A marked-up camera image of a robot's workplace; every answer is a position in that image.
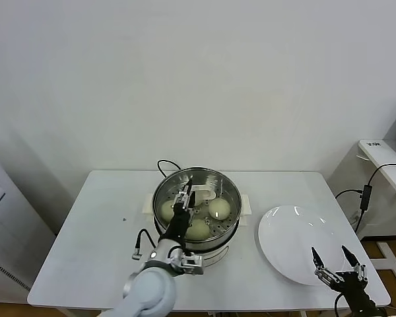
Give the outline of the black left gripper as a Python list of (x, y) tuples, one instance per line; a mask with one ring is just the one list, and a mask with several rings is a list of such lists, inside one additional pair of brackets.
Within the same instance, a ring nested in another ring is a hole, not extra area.
[(185, 246), (185, 236), (189, 228), (191, 214), (188, 209), (195, 207), (196, 194), (193, 190), (193, 180), (189, 179), (187, 185), (175, 195), (173, 208), (174, 216), (172, 217), (168, 228), (160, 236), (158, 241), (167, 239), (177, 242), (180, 246)]

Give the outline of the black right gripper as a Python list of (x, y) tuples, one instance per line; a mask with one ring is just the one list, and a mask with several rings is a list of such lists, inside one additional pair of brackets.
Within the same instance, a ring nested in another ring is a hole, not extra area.
[(383, 316), (383, 310), (365, 292), (368, 284), (366, 265), (361, 264), (357, 257), (344, 245), (341, 246), (350, 266), (354, 271), (339, 272), (340, 266), (327, 267), (316, 249), (312, 246), (312, 258), (315, 276), (331, 290), (345, 298), (351, 316)]

